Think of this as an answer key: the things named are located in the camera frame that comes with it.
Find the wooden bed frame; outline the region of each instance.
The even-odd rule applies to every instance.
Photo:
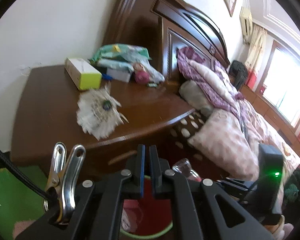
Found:
[[[217,25],[183,0],[117,0],[103,44],[126,43],[148,48],[150,62],[177,92],[184,81],[178,71],[178,48],[193,47],[213,67],[217,59],[227,67],[226,44]]]

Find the wooden nightstand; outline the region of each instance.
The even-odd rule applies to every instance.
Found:
[[[122,169],[138,144],[150,146],[164,141],[170,127],[193,112],[188,103],[164,88],[113,80],[110,94],[121,103],[119,111],[129,123],[116,127],[109,138],[97,140],[77,124],[79,94],[64,66],[31,71],[13,128],[10,158],[15,165],[38,165],[48,174],[58,141],[68,151],[81,143],[87,154],[79,181],[99,180]]]

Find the yellow box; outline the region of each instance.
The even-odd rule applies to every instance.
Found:
[[[67,58],[65,69],[79,90],[100,88],[102,74],[83,58]]]

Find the pink ball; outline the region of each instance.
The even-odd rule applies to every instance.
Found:
[[[134,79],[138,84],[147,84],[150,81],[150,75],[146,71],[137,71],[134,75]]]

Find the drawer handle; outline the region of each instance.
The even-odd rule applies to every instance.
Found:
[[[137,151],[136,150],[133,150],[133,151],[128,151],[126,153],[123,153],[117,157],[114,157],[113,159],[109,160],[108,161],[108,165],[112,165],[114,163],[117,163],[119,161],[122,161],[124,159],[127,159],[128,157],[132,156],[132,155],[135,155],[137,154]]]

